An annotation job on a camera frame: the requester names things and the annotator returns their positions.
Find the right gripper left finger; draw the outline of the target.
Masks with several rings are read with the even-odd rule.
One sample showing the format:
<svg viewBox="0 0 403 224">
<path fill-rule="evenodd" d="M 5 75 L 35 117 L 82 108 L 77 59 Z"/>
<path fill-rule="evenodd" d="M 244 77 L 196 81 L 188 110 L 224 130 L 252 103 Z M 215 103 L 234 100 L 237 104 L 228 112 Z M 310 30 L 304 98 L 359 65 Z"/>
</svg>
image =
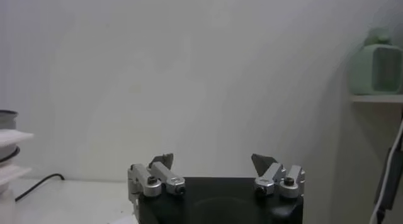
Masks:
<svg viewBox="0 0 403 224">
<path fill-rule="evenodd" d="M 171 171 L 174 155 L 163 154 L 152 159 L 148 166 L 132 164 L 127 171 L 128 199 L 135 202 L 142 194 L 156 198 L 162 194 L 162 187 L 168 194 L 182 196 L 186 192 L 185 178 Z"/>
</svg>

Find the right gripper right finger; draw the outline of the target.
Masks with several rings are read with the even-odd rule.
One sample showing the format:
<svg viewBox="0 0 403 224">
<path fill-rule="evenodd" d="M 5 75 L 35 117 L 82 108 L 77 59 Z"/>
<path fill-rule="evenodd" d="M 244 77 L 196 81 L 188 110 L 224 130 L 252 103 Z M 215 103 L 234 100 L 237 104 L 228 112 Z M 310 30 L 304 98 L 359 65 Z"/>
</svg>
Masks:
<svg viewBox="0 0 403 224">
<path fill-rule="evenodd" d="M 287 170 L 273 157 L 252 154 L 251 160 L 258 177 L 254 179 L 254 190 L 258 197 L 267 197 L 279 193 L 286 199 L 304 196 L 305 171 L 299 165 Z"/>
</svg>

